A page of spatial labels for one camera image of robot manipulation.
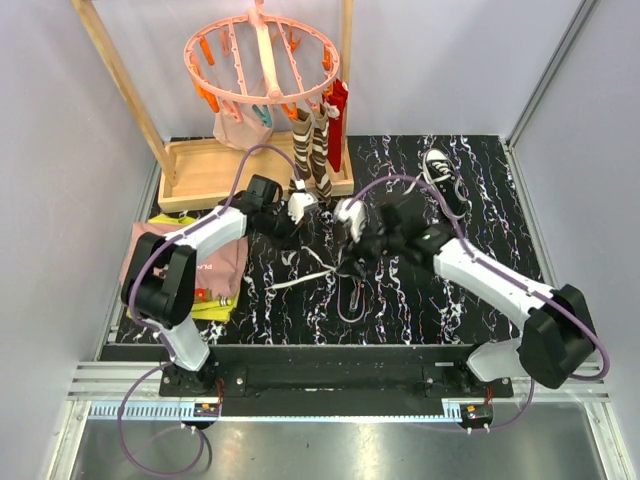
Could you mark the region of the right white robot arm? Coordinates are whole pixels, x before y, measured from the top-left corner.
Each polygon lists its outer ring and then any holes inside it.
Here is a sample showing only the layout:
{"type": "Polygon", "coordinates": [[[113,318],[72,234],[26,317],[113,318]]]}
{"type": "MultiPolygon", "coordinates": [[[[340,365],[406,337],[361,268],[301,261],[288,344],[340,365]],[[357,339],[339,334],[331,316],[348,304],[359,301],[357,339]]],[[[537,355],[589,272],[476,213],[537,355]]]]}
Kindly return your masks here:
{"type": "Polygon", "coordinates": [[[521,333],[474,348],[453,374],[463,395],[476,396],[491,381],[517,376],[557,389],[595,350],[593,323],[577,288],[555,289],[518,274],[459,238],[448,222],[429,224],[393,204],[382,206],[380,213],[382,224],[373,228],[362,201],[337,204],[334,217],[349,235],[343,272],[362,276],[384,256],[402,257],[471,292],[521,333]]]}

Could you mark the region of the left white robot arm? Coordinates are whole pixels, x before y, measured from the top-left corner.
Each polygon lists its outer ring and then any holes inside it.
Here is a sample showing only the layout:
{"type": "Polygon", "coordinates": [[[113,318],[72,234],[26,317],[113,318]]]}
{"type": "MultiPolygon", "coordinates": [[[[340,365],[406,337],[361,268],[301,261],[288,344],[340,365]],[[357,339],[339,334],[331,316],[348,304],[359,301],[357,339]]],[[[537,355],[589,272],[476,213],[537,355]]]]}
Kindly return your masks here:
{"type": "Polygon", "coordinates": [[[165,235],[144,233],[135,243],[121,301],[134,322],[151,329],[170,360],[183,369],[181,384],[193,395],[208,394],[216,382],[216,372],[205,365],[209,347],[191,315],[198,266],[252,232],[292,245],[305,214],[318,206],[318,199],[300,181],[296,186],[278,211],[275,197],[280,185],[254,175],[245,190],[220,201],[193,224],[165,235]]]}

